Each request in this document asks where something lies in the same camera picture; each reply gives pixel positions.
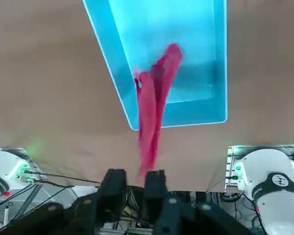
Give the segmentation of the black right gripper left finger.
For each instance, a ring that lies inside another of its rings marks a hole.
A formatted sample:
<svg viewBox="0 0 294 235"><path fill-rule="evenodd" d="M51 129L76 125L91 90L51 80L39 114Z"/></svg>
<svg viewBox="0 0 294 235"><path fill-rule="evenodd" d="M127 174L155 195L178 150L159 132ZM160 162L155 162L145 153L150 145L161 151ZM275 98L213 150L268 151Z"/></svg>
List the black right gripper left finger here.
<svg viewBox="0 0 294 235"><path fill-rule="evenodd" d="M127 192L123 169L109 169L96 192L77 198L69 208L46 203L5 228L6 235L97 235L119 220Z"/></svg>

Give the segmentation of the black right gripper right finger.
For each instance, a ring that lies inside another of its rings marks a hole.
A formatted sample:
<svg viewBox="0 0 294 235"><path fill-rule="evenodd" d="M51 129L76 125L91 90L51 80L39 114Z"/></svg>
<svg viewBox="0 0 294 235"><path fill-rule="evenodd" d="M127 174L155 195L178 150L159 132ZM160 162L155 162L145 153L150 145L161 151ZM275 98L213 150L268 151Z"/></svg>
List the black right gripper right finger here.
<svg viewBox="0 0 294 235"><path fill-rule="evenodd" d="M142 217L153 225L153 235L248 235L250 230L216 204L195 207L171 195L163 170L148 172Z"/></svg>

